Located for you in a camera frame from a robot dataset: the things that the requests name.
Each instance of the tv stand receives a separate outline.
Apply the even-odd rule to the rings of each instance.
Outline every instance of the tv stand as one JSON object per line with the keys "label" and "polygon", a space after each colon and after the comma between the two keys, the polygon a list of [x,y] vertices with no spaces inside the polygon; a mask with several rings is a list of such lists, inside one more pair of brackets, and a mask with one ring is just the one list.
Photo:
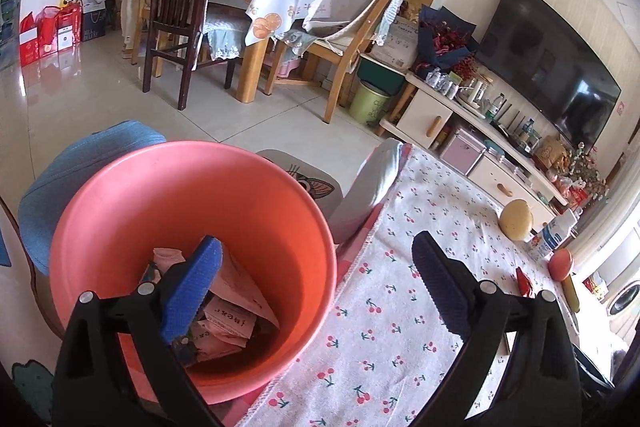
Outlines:
{"label": "tv stand", "polygon": [[[439,92],[425,84],[413,73],[405,74],[407,85],[396,107],[380,121],[380,128],[406,142],[413,143],[428,151],[438,133],[447,120],[455,113],[465,120],[479,134],[495,142],[505,153],[514,159],[517,166],[527,175],[532,188],[511,172],[493,156],[484,154],[476,167],[469,172],[468,178],[501,204],[507,204],[514,199],[524,199],[529,203],[534,216],[534,229],[542,228],[543,223],[549,222],[556,215],[538,197],[542,194],[548,201],[554,198],[562,205],[567,201],[562,197],[543,172],[538,170],[532,159],[519,152],[504,136],[487,120],[481,120],[458,102],[449,100]],[[393,122],[413,96],[404,114],[397,124]]]}

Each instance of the television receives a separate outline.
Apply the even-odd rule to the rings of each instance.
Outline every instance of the television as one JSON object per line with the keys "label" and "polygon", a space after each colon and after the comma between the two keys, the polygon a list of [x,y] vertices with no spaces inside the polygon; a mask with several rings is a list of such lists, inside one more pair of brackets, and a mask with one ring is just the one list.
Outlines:
{"label": "television", "polygon": [[620,96],[594,51],[543,0],[500,0],[476,60],[529,100],[574,147],[583,142],[586,152]]}

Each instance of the washing machine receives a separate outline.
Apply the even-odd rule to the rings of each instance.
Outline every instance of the washing machine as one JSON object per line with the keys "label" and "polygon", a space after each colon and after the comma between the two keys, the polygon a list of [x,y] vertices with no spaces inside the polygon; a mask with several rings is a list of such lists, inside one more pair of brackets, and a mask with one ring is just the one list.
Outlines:
{"label": "washing machine", "polygon": [[609,328],[631,344],[640,319],[639,227],[633,227],[622,244],[598,268],[598,273],[609,290],[602,302],[609,315]]}

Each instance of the beige wall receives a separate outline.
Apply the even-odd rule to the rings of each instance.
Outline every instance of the beige wall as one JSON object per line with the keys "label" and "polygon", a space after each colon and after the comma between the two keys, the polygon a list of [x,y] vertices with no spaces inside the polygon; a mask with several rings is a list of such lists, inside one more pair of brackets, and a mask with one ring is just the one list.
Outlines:
{"label": "beige wall", "polygon": [[[443,4],[460,17],[478,25],[474,37],[482,38],[500,0],[444,0]],[[623,27],[601,0],[544,0],[582,36],[616,79],[622,93],[625,110],[619,116],[615,110],[609,118],[595,153],[601,174],[606,175],[622,153],[640,116],[640,54]],[[536,120],[541,134],[554,128],[518,93],[498,81],[495,91],[502,91],[516,110],[524,111]]]}

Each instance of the light green trash can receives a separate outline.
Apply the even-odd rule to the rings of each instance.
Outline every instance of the light green trash can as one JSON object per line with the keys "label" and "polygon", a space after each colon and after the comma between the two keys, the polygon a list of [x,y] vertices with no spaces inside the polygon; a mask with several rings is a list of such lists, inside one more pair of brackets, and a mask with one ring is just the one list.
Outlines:
{"label": "light green trash can", "polygon": [[378,123],[382,117],[385,103],[390,98],[383,90],[361,80],[353,102],[351,102],[349,114],[353,120],[360,123]]}

